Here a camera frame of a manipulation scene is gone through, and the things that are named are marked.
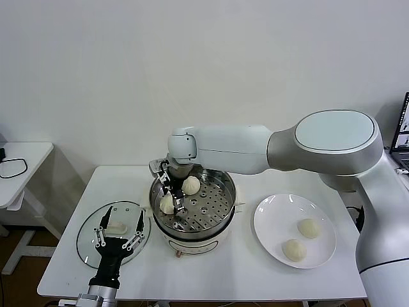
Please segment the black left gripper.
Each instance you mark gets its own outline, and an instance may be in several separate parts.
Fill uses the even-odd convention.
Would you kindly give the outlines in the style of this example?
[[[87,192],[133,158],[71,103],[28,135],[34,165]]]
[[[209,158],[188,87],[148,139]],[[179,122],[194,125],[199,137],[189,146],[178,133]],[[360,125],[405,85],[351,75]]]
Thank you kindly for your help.
[[[106,237],[112,207],[102,216],[98,227],[93,229],[95,247],[101,256],[96,275],[90,279],[89,286],[119,288],[120,267],[124,258],[132,255],[134,249],[144,240],[144,210],[141,211],[134,234],[128,239]]]

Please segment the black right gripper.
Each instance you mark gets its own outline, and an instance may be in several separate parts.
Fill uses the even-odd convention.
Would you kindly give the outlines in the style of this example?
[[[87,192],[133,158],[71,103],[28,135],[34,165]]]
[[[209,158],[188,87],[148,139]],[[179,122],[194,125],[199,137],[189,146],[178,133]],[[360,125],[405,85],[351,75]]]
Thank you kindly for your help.
[[[168,165],[167,174],[168,178],[162,178],[162,190],[164,196],[170,194],[173,191],[173,206],[174,206],[174,218],[179,219],[186,214],[186,208],[184,206],[184,193],[181,189],[183,182],[188,178],[192,164],[177,164]]]

